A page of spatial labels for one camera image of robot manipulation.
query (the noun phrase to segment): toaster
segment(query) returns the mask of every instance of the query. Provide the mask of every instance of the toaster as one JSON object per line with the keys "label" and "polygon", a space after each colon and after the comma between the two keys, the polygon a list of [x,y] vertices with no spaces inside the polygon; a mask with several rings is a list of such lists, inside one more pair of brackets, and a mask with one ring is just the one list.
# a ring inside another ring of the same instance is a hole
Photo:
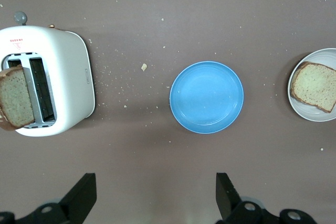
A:
{"label": "toaster", "polygon": [[0,69],[21,64],[27,81],[34,123],[16,130],[26,136],[64,132],[95,108],[89,55],[77,34],[47,27],[0,30]]}

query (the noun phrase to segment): bread in toaster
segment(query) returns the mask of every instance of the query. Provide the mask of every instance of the bread in toaster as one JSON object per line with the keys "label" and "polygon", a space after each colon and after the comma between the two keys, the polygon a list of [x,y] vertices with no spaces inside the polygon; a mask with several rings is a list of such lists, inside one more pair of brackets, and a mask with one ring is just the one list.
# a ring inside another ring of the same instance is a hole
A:
{"label": "bread in toaster", "polygon": [[35,121],[23,67],[0,72],[0,127],[12,131]]}
{"label": "bread in toaster", "polygon": [[304,62],[293,75],[292,97],[331,113],[336,104],[336,70],[313,62]]}

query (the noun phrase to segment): gray knob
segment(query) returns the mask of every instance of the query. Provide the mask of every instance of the gray knob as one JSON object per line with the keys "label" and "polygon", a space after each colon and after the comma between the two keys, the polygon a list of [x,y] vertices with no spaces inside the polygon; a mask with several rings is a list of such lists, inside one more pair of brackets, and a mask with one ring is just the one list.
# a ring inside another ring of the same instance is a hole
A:
{"label": "gray knob", "polygon": [[14,20],[16,23],[18,23],[19,25],[23,25],[25,26],[27,23],[27,15],[24,12],[21,11],[17,11],[14,14]]}

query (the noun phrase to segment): toaster label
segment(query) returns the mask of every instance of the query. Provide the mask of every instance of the toaster label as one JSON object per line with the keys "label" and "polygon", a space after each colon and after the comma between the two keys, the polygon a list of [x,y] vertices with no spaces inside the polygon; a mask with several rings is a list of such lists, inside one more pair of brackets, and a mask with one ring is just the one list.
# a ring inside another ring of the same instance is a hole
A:
{"label": "toaster label", "polygon": [[23,39],[11,39],[10,42],[17,48],[21,49]]}

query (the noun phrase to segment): tabletop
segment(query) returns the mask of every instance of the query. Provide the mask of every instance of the tabletop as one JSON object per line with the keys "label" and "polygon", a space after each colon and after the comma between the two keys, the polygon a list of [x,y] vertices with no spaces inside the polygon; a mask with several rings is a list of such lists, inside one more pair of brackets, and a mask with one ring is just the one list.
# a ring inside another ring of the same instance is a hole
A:
{"label": "tabletop", "polygon": [[[335,121],[303,119],[287,96],[296,64],[336,47],[336,0],[0,0],[0,29],[17,10],[83,38],[96,108],[54,136],[0,130],[0,211],[20,218],[95,173],[85,223],[215,223],[226,172],[274,215],[336,219]],[[213,134],[170,108],[175,78],[200,61],[229,66],[244,88],[238,118]]]}

